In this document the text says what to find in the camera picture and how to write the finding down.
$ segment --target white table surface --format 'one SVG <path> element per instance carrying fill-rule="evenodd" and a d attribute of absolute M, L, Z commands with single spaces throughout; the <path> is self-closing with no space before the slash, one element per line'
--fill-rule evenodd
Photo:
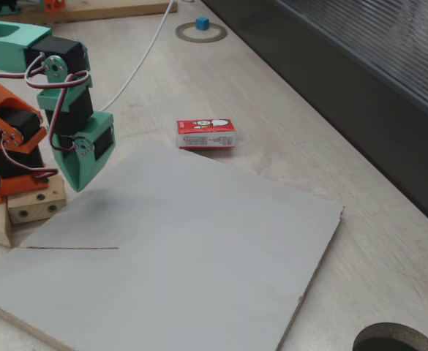
<path fill-rule="evenodd" d="M 106 169 L 145 140 L 174 146 L 178 119 L 233 119 L 237 147 L 201 154 L 345 205 L 282 349 L 350 351 L 356 335 L 377 322 L 399 322 L 428 336 L 428 219 L 232 31 L 211 44 L 176 37 L 178 25 L 200 16 L 222 23 L 199 0 L 180 1 L 110 109 L 117 146 Z M 120 88 L 161 17 L 53 26 L 56 36 L 78 38 L 88 47 L 95 109 Z M 37 107 L 37 91 L 20 81 L 2 82 Z M 52 165 L 49 146 L 41 146 Z M 75 196 L 68 186 L 67 194 Z M 36 226 L 20 227 L 14 242 Z M 0 246 L 0 259 L 8 251 Z M 52 349 L 0 319 L 0 350 Z"/>

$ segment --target red wire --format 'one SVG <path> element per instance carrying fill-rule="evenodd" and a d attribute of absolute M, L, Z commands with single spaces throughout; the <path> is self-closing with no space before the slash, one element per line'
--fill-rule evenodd
<path fill-rule="evenodd" d="M 75 78 L 75 75 L 68 75 L 64 82 L 67 83 L 74 78 Z M 66 98 L 66 93 L 67 93 L 67 88 L 62 88 L 61 92 L 59 93 L 58 102 L 56 103 L 56 107 L 55 107 L 54 112 L 53 112 L 53 117 L 51 118 L 50 129 L 48 131 L 48 134 L 49 134 L 49 141 L 50 141 L 52 148 L 54 148 L 56 150 L 60 150 L 60 151 L 74 151 L 75 150 L 74 146 L 71 148 L 63 148 L 62 146 L 55 146 L 53 144 L 53 136 L 55 134 L 54 128 L 56 126 L 56 123 L 58 122 L 58 117 L 59 117 L 59 114 L 61 112 L 62 105 L 64 104 L 64 100 Z"/>
<path fill-rule="evenodd" d="M 33 72 L 31 71 L 31 69 L 33 68 L 33 66 L 37 65 L 38 62 L 40 62 L 40 59 L 44 60 L 45 57 L 42 54 L 36 57 L 35 60 L 30 64 L 30 66 L 28 66 L 23 76 L 23 78 L 25 79 L 25 82 L 32 88 L 37 88 L 37 89 L 72 88 L 73 86 L 79 86 L 80 84 L 85 83 L 87 80 L 90 79 L 90 74 L 88 71 L 80 71 L 80 72 L 76 72 L 74 75 L 76 77 L 81 77 L 81 76 L 85 76 L 85 77 L 80 80 L 76 80 L 75 82 L 70 82 L 66 80 L 63 83 L 33 83 L 29 80 Z"/>
<path fill-rule="evenodd" d="M 19 162 L 15 161 L 15 160 L 14 160 L 12 157 L 10 157 L 10 156 L 9 156 L 9 154 L 7 153 L 7 150 L 6 150 L 5 146 L 4 146 L 4 139 L 2 139 L 2 131 L 0 131 L 0 133 L 1 133 L 0 137 L 1 137 L 1 148 L 2 148 L 2 153 L 4 154 L 4 156 L 6 157 L 6 159 L 7 159 L 10 163 L 12 163 L 12 164 L 14 164 L 14 165 L 16 165 L 16 166 L 18 166 L 18 167 L 21 167 L 21 168 L 23 168 L 23 169 L 25 169 L 25 170 L 30 170 L 31 172 L 34 172 L 34 173 L 43 173 L 43 174 L 36 175 L 36 176 L 35 176 L 35 178 L 36 178 L 36 179 L 43 179 L 43 178 L 51 177 L 51 176 L 54 176 L 55 174 L 58 174 L 58 170 L 57 170 L 56 168 L 46 168 L 46 167 L 31 168 L 31 167 L 28 167 L 28 166 L 22 165 L 21 163 L 19 163 Z"/>

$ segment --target white cable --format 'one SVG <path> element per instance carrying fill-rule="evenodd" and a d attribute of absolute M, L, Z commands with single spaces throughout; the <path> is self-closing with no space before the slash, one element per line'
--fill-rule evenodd
<path fill-rule="evenodd" d="M 102 112 L 106 111 L 121 96 L 121 94 L 123 93 L 123 91 L 126 90 L 126 88 L 129 85 L 129 83 L 131 83 L 131 80 L 134 78 L 135 74 L 138 72 L 140 66 L 142 66 L 142 63 L 146 60 L 147 56 L 150 53 L 150 50 L 152 50 L 155 42 L 157 41 L 158 35 L 162 31 L 163 25 L 165 24 L 165 20 L 167 19 L 168 13 L 170 13 L 170 11 L 171 11 L 171 7 L 173 6 L 173 3 L 174 3 L 174 0 L 170 0 L 170 3 L 168 5 L 168 7 L 167 7 L 167 10 L 165 11 L 165 14 L 163 15 L 162 22 L 160 22 L 160 25 L 158 26 L 158 29 L 155 32 L 154 38 L 152 39 L 149 47 L 147 48 L 146 53 L 143 54 L 142 59 L 140 60 L 140 62 L 138 63 L 138 65 L 134 68 L 134 70 L 132 71 L 131 75 L 127 79 L 126 83 L 118 91 L 118 93 L 115 95 L 115 97 L 112 98 L 112 100 L 108 104 L 106 104 L 106 106 L 104 106 L 104 108 L 101 109 Z"/>

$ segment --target circular tape mark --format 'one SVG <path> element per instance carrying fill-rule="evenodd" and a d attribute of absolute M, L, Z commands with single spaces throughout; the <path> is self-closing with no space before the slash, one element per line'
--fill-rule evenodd
<path fill-rule="evenodd" d="M 217 35 L 210 38 L 188 37 L 186 34 L 184 34 L 184 31 L 192 27 L 196 27 L 195 22 L 181 24 L 180 26 L 178 26 L 178 28 L 176 28 L 176 36 L 179 39 L 186 40 L 187 42 L 218 42 L 219 40 L 222 40 L 223 38 L 225 38 L 228 34 L 227 29 L 225 29 L 224 27 L 219 26 L 218 24 L 215 24 L 215 23 L 211 23 L 210 27 L 217 29 L 219 31 Z"/>

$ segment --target black wall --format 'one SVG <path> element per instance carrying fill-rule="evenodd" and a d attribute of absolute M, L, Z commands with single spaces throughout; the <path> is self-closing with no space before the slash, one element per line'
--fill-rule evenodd
<path fill-rule="evenodd" d="M 428 216 L 428 104 L 269 0 L 203 0 Z"/>

